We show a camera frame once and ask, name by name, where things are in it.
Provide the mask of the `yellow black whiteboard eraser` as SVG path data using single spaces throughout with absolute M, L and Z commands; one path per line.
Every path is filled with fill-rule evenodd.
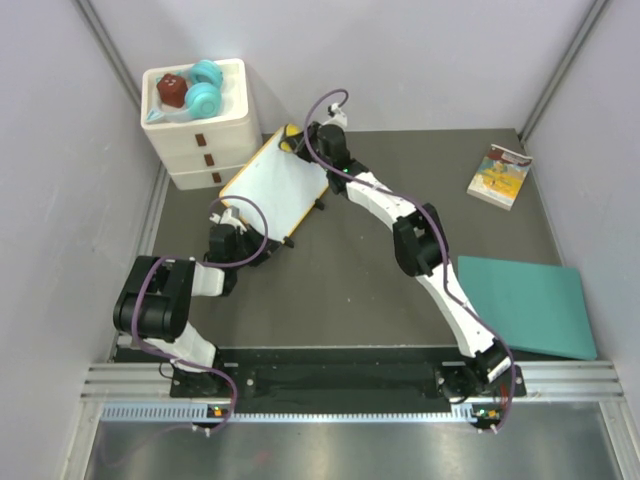
M 278 146 L 282 151 L 295 153 L 300 144 L 302 132 L 301 129 L 294 124 L 287 124 L 282 129 Z

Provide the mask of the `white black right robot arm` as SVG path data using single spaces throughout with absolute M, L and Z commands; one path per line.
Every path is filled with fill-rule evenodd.
M 389 190 L 351 156 L 341 127 L 313 122 L 302 135 L 303 145 L 296 149 L 299 156 L 324 168 L 335 194 L 363 207 L 389 228 L 397 264 L 431 295 L 468 360 L 469 388 L 481 396 L 492 394 L 502 385 L 505 372 L 515 372 L 513 355 L 480 319 L 460 286 L 435 208 Z

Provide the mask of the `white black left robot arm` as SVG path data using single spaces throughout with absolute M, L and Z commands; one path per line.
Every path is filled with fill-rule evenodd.
M 224 297 L 237 284 L 238 270 L 256 267 L 280 244 L 253 227 L 214 225 L 201 262 L 139 256 L 116 301 L 113 324 L 121 333 L 137 335 L 145 347 L 177 368 L 193 372 L 192 384 L 205 396 L 226 387 L 227 374 L 217 360 L 217 347 L 189 322 L 194 297 Z

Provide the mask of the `yellow framed whiteboard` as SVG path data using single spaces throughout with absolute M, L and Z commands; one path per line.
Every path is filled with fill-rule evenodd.
M 240 218 L 259 234 L 284 243 L 328 189 L 325 171 L 280 146 L 283 136 L 301 132 L 281 127 L 227 182 L 219 197 L 239 210 Z

